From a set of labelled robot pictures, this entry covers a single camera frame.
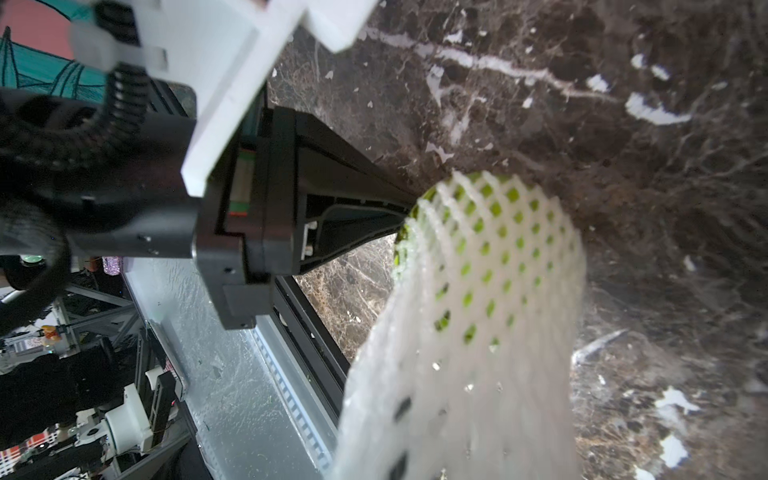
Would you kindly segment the white foam net sleeve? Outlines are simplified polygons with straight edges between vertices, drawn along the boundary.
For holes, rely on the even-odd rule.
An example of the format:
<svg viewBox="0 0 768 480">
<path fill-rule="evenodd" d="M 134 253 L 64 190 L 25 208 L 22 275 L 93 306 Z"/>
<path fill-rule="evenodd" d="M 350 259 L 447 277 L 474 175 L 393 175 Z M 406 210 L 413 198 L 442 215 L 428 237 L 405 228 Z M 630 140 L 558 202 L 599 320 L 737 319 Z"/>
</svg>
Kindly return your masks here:
<svg viewBox="0 0 768 480">
<path fill-rule="evenodd" d="M 560 201 L 454 173 L 395 243 L 349 370 L 331 479 L 577 479 L 570 374 L 587 260 Z"/>
</svg>

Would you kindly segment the green custard apple front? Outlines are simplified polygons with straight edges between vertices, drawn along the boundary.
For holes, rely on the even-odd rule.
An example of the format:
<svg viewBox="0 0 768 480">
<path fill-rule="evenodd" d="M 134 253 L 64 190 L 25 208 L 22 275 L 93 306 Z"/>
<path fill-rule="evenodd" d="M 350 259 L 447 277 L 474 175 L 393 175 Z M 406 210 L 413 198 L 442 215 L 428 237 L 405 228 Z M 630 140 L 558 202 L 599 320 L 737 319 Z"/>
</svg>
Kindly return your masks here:
<svg viewBox="0 0 768 480">
<path fill-rule="evenodd" d="M 560 199 L 518 176 L 454 173 L 407 217 L 394 250 L 395 307 L 421 343 L 496 353 L 577 322 L 585 259 Z"/>
</svg>

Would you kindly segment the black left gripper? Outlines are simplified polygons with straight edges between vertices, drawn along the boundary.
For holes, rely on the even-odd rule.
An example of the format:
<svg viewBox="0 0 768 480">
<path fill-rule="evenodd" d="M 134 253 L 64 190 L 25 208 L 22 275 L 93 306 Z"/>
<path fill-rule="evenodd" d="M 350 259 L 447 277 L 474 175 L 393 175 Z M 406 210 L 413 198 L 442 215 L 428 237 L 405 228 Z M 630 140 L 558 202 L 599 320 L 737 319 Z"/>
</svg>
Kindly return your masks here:
<svg viewBox="0 0 768 480">
<path fill-rule="evenodd" d="M 315 116 L 260 108 L 239 125 L 212 170 L 193 258 L 226 330 L 251 329 L 273 307 L 276 277 L 297 272 L 303 247 L 298 180 L 335 203 L 306 216 L 305 269 L 397 232 L 416 194 Z"/>
</svg>

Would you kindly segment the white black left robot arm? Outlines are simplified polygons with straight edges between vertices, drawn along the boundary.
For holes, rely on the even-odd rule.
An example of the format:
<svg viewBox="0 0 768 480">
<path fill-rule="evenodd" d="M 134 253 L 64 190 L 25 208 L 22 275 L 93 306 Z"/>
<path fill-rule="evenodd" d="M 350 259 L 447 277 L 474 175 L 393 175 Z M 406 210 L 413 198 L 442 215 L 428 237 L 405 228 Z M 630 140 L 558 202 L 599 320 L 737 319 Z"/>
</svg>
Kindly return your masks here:
<svg viewBox="0 0 768 480">
<path fill-rule="evenodd" d="M 1 329 L 34 319 L 82 257 L 191 258 L 225 329 L 272 310 L 279 278 L 396 232 L 416 196 L 316 117 L 260 92 L 201 196 L 181 167 L 195 121 L 150 112 L 122 156 L 72 170 L 1 165 L 1 251 L 45 273 L 1 306 Z"/>
</svg>

